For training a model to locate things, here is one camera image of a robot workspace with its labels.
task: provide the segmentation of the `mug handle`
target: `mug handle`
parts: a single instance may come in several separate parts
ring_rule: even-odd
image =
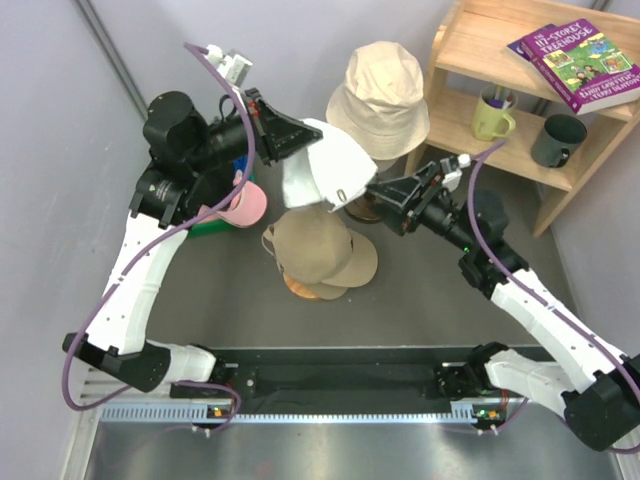
[[[502,115],[502,118],[504,118],[507,121],[507,124],[508,124],[507,131],[504,133],[494,133],[493,134],[494,137],[506,137],[513,131],[514,128],[516,128],[516,121],[511,115],[509,115],[508,113],[505,113],[504,115]]]
[[[561,148],[560,157],[558,158],[558,163],[555,167],[556,168],[564,167],[567,161],[569,160],[570,156],[571,156],[571,152],[569,150],[567,150],[566,148]]]

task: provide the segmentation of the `cap strap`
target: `cap strap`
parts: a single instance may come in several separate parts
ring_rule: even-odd
[[[260,239],[260,241],[262,242],[262,248],[264,248],[267,251],[267,253],[276,260],[278,269],[281,272],[283,272],[284,269],[282,268],[282,265],[280,265],[280,262],[278,262],[278,259],[276,258],[275,249],[273,249],[273,225],[269,225],[267,229],[264,232],[262,232],[262,238]]]

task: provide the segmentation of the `tan baseball cap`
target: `tan baseball cap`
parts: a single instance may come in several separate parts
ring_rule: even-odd
[[[287,211],[262,237],[281,271],[325,300],[366,285],[378,269],[373,243],[318,206]]]
[[[401,157],[429,133],[423,88],[420,64],[402,45],[360,47],[329,100],[327,121],[351,135],[371,158]]]

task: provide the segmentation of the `reflective metal surface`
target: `reflective metal surface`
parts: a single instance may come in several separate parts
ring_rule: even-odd
[[[101,424],[86,480],[620,478],[610,455],[582,446],[537,406],[498,437],[437,425],[235,425],[208,440],[170,431],[131,454],[166,428]]]

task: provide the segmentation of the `wooden shelf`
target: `wooden shelf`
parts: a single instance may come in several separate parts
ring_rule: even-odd
[[[564,103],[535,67],[527,65],[506,47],[532,30],[535,28],[531,25],[461,12],[455,29],[438,54],[435,67]],[[640,45],[634,47],[635,51],[626,48],[625,53],[637,62],[640,61]],[[597,113],[628,122],[633,118],[634,108],[633,103],[628,103]]]
[[[427,143],[454,153],[476,154],[489,148],[492,142],[476,140],[471,134],[471,119],[477,98],[466,93],[444,89],[438,102],[430,105],[431,130]],[[576,158],[570,158],[562,168],[545,168],[529,155],[531,146],[543,127],[544,118],[515,111],[516,129],[507,143],[493,153],[487,165],[515,173],[554,188],[570,191],[576,176]]]

